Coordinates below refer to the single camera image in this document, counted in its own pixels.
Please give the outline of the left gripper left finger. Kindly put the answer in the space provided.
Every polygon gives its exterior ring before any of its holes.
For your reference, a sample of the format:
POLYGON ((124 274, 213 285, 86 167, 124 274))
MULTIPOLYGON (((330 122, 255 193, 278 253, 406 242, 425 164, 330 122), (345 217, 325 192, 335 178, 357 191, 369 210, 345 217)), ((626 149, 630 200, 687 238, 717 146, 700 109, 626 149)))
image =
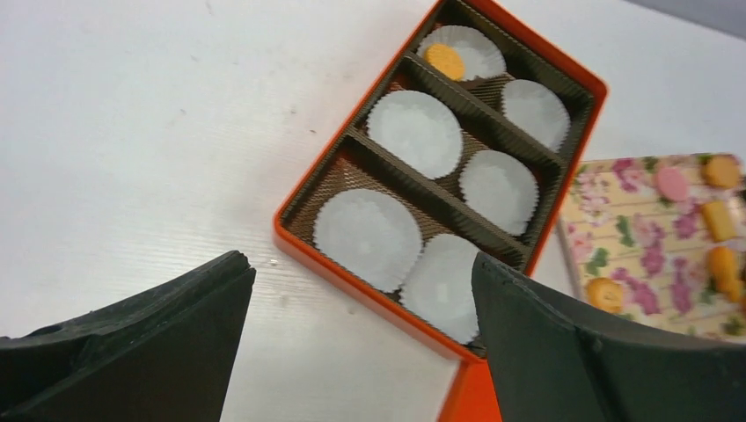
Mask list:
POLYGON ((2 420, 219 420, 255 276, 229 251, 104 308, 2 338, 2 420))

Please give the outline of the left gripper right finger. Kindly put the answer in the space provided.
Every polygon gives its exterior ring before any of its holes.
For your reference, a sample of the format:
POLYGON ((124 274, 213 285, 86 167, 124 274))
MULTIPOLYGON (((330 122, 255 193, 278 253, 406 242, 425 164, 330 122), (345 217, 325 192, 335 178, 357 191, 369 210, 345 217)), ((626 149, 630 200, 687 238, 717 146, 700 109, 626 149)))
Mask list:
POLYGON ((479 253, 472 292, 506 421, 742 421, 745 348, 656 329, 479 253))

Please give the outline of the floral tray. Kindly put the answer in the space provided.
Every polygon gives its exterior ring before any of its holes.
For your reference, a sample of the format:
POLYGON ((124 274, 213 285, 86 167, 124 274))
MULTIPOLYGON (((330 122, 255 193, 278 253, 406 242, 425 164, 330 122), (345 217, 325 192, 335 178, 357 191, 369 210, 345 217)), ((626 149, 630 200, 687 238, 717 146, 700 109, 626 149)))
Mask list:
POLYGON ((582 163, 559 211, 559 236, 577 296, 609 278, 624 289, 624 308, 615 314, 634 322, 701 338, 745 340, 745 174, 737 188, 709 186, 701 166, 710 156, 627 157, 582 163), (689 183, 689 197, 664 199, 655 174, 675 167, 689 183), (737 236, 715 243, 700 207, 727 203, 737 236), (740 302, 718 292, 706 268, 715 246, 735 252, 743 282, 740 302))

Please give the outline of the orange cookie tin box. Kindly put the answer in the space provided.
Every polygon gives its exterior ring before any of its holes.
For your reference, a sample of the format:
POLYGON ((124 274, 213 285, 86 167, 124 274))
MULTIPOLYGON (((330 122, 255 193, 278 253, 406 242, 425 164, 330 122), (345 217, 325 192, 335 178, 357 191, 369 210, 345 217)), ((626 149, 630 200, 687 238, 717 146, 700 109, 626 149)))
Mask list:
POLYGON ((516 270, 531 274, 607 94, 600 77, 496 2, 439 1, 280 206, 274 217, 276 244, 440 353, 481 362, 486 348, 480 339, 448 338, 407 311, 398 289, 387 293, 374 287, 319 251, 313 239, 318 213, 326 201, 350 189, 388 194, 407 209, 424 239, 440 234, 463 236, 516 270), (428 35, 447 25, 464 25, 484 34, 505 57, 506 72, 471 83, 452 82, 437 72, 417 49, 428 35), (557 151, 532 140, 502 114, 502 88, 515 79, 542 84, 567 108, 569 133, 557 151), (373 105, 383 95, 404 89, 431 95, 455 114, 461 127, 463 157, 494 149, 528 166, 538 180, 538 205, 525 233, 510 235, 469 209, 457 192, 456 172, 428 178, 369 137, 365 120, 373 105))

